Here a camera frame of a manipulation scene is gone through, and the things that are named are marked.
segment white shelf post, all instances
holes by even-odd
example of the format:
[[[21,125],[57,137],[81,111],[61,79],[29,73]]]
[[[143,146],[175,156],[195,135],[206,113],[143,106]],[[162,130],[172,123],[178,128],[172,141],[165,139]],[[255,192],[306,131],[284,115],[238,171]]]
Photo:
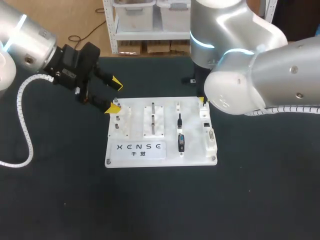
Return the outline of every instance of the white shelf post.
[[[106,19],[106,26],[108,28],[110,46],[113,54],[118,53],[118,42],[116,40],[116,27],[114,20],[114,10],[112,0],[103,0],[104,14]]]
[[[275,16],[278,0],[268,0],[268,6],[266,9],[265,20],[272,24],[272,20]]]

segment port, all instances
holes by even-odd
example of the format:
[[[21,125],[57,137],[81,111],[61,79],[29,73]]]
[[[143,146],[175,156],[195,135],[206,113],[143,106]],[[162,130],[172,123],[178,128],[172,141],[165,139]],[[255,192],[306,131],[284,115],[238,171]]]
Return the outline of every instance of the port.
[[[214,132],[213,132],[213,131],[209,131],[209,136],[210,136],[210,140],[215,139],[215,138],[214,138]]]

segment screw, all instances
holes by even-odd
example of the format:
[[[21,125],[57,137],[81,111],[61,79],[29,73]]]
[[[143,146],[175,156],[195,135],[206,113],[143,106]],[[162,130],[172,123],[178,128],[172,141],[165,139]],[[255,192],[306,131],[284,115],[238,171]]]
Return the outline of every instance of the screw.
[[[292,73],[292,74],[297,74],[298,73],[298,67],[297,66],[292,66],[291,68],[290,68],[290,72]]]
[[[33,60],[31,57],[28,57],[28,56],[24,59],[24,61],[25,61],[25,63],[28,64],[28,65],[34,63],[34,60]]]
[[[297,97],[298,99],[303,99],[303,98],[304,98],[304,95],[301,94],[301,93],[297,93],[297,94],[296,94],[296,97]]]

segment metal screw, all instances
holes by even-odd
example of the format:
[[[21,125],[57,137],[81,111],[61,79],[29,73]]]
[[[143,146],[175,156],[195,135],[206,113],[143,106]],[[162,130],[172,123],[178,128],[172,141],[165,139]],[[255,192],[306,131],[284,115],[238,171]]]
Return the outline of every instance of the metal screw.
[[[291,68],[290,68],[290,72],[292,73],[292,74],[297,74],[298,73],[298,67],[297,66],[292,66]]]
[[[298,99],[303,99],[303,98],[304,98],[304,95],[301,94],[301,93],[297,93],[297,94],[296,94],[296,97],[297,97]]]
[[[155,130],[155,124],[154,123],[151,124],[151,128],[152,128],[152,135],[155,135],[156,134],[156,130]]]
[[[27,56],[27,57],[24,59],[24,61],[25,61],[25,63],[28,64],[28,65],[34,63],[34,60],[33,60],[31,57],[29,57],[29,56]]]
[[[156,112],[155,112],[155,103],[154,102],[151,104],[151,108],[152,108],[152,114],[155,114]]]

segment white test board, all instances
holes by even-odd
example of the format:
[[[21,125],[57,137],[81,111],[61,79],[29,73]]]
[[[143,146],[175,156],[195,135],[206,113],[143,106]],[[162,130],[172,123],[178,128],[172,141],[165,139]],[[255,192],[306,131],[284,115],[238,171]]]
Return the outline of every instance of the white test board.
[[[121,111],[110,115],[105,155],[107,168],[217,164],[218,148],[209,105],[200,111],[197,97],[120,98],[113,103],[120,104]],[[152,114],[152,103],[155,108],[154,134],[151,132],[152,118],[148,116]],[[183,155],[178,150],[179,113],[185,138]],[[209,130],[214,138],[211,138],[213,148],[210,151],[206,149]]]

